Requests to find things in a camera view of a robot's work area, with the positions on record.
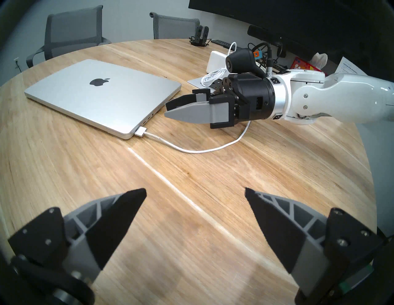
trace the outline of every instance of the gray gripper finger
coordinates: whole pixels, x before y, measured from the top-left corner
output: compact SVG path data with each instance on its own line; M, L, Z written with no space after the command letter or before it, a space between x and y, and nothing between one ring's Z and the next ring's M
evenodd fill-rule
M196 102L164 113L166 118L195 123L209 124L229 121L229 104L209 104L209 102Z

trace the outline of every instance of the laptop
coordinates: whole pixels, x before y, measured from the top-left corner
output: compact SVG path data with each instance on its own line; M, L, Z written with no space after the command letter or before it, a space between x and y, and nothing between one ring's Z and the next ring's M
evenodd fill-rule
M131 138L181 88L141 71L87 59L25 90L25 95L122 139Z

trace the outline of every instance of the office chair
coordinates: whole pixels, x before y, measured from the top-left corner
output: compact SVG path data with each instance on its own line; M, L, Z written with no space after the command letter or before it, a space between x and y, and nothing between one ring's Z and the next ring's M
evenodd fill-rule
M77 11L51 14L46 20L45 42L34 54L26 58L29 68L33 66L33 57L44 52L45 60L111 43L102 37L102 5Z
M158 15L150 12L153 18L153 38L189 38L194 36L196 29L200 25L200 20L178 18L171 16Z

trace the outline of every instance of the white power brick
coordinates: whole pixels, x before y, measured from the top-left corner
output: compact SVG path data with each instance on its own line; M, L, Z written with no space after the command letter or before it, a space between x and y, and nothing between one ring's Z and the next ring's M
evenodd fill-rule
M218 51L212 51L211 56L209 57L208 65L206 67L206 72L211 73L221 68L226 68L226 57L227 54L220 53ZM227 73L223 75L223 78L227 77L229 74L230 72L227 70Z

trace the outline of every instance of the wooden table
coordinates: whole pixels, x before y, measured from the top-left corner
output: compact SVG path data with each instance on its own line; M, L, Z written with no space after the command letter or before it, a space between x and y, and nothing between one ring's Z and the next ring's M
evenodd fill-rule
M354 124L252 121L237 144L190 155L147 137L118 139L24 95L92 58L178 81L178 97L191 93L186 81L205 73L212 50L227 51L184 39L113 43L40 63L0 88L0 213L8 236L52 206L65 215L96 198L147 190L92 286L96 304L292 304L297 286L268 246L244 187L324 215L340 207L376 231L372 176ZM189 150L228 143L246 124L210 129L167 119L164 111L148 131Z

